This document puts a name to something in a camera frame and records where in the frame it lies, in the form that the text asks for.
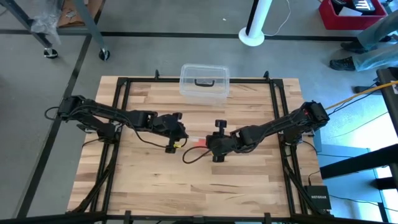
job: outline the wooden table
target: wooden table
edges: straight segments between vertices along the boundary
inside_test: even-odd
[[[112,104],[117,79],[102,77],[98,103]],[[299,80],[286,78],[284,84],[292,111],[303,103]],[[269,85],[231,84],[227,104],[211,107],[188,104],[179,93],[178,83],[132,83],[127,110],[152,110],[159,115],[181,112],[190,139],[184,149],[166,154],[164,149],[141,142],[133,130],[124,128],[108,214],[124,215],[125,210],[131,210],[134,215],[263,217],[264,212],[269,212],[271,217],[290,217],[276,134],[265,138],[250,154],[228,154],[224,163],[213,163],[211,156],[189,165],[182,162],[185,149],[217,131],[216,119],[228,121],[226,132],[272,121]],[[141,137],[157,144],[168,142],[151,133],[141,133]],[[89,134],[86,141],[96,138],[96,134]],[[68,210],[75,208],[94,186],[102,145],[93,142],[83,148]],[[192,151],[187,160],[201,153],[200,149]],[[305,185],[308,175],[319,170],[318,160],[307,144],[298,145],[297,156]],[[319,174],[311,178],[313,184],[322,184]],[[295,209],[300,212],[298,194],[292,186]]]

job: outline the gray floor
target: gray floor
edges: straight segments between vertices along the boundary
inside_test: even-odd
[[[24,9],[29,8],[27,1],[18,3]],[[112,3],[106,2],[98,23],[103,31],[235,34],[246,25],[251,7],[250,1],[238,0]],[[325,30],[317,11],[318,1],[290,0],[290,5],[292,15],[280,35],[353,36],[358,33]],[[286,15],[285,1],[275,0],[264,32],[275,32]],[[0,29],[3,28],[21,29],[21,26],[7,12],[0,17]],[[0,175],[6,177],[0,184],[3,199],[0,218],[14,214],[50,126],[43,112],[58,105],[83,40],[84,37],[61,36],[62,45],[55,46],[60,58],[48,60],[43,58],[42,47],[33,37],[0,35],[0,141],[3,145]],[[340,50],[338,42],[268,40],[250,48],[237,39],[106,37],[105,41],[112,54],[110,60],[98,59],[99,48],[92,41],[73,94],[94,98],[103,75],[153,76],[155,69],[159,69],[164,76],[176,76],[185,63],[204,63],[226,65],[233,77],[261,77],[268,70],[274,78],[299,78],[306,100],[328,106],[351,96],[352,86],[370,85],[376,77],[375,70],[337,72],[328,68],[329,59],[349,55]],[[385,110],[380,96],[370,96],[350,110],[334,114],[322,130],[322,139],[326,139],[327,144],[350,146],[344,139],[333,142],[328,139],[352,128],[348,125],[337,128],[342,124],[360,125]],[[84,138],[74,125],[62,125],[29,215],[65,211]],[[341,213],[341,216],[349,217],[350,213]]]

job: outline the person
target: person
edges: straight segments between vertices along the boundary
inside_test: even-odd
[[[358,40],[351,43],[341,43],[341,47],[356,53],[352,57],[330,60],[330,67],[335,70],[363,71],[398,62],[398,44],[378,49],[376,44],[384,39],[388,41],[391,32],[398,30],[398,11],[373,24],[358,35]]]

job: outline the red bin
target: red bin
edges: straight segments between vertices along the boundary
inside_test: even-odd
[[[331,0],[323,0],[319,12],[323,24],[328,30],[364,30],[387,16],[379,0],[371,0],[371,2],[376,10],[371,16],[338,16],[333,9]]]

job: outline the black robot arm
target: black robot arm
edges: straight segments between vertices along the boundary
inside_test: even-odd
[[[115,143],[120,136],[121,125],[104,123],[97,117],[110,119],[138,131],[145,131],[169,138],[166,152],[174,153],[174,142],[188,138],[184,125],[179,122],[181,113],[158,116],[155,111],[125,111],[89,100],[83,96],[70,96],[61,102],[57,115],[63,121],[76,120],[84,131],[96,131],[100,141]]]
[[[329,116],[320,103],[305,102],[299,109],[291,114],[275,119],[266,124],[251,125],[239,128],[224,135],[223,128],[226,121],[216,121],[220,128],[218,132],[206,137],[206,146],[213,153],[214,157],[225,156],[229,152],[249,153],[253,151],[264,138],[275,133],[283,132],[284,142],[294,144],[299,141],[301,134],[311,130],[318,130],[329,121]]]

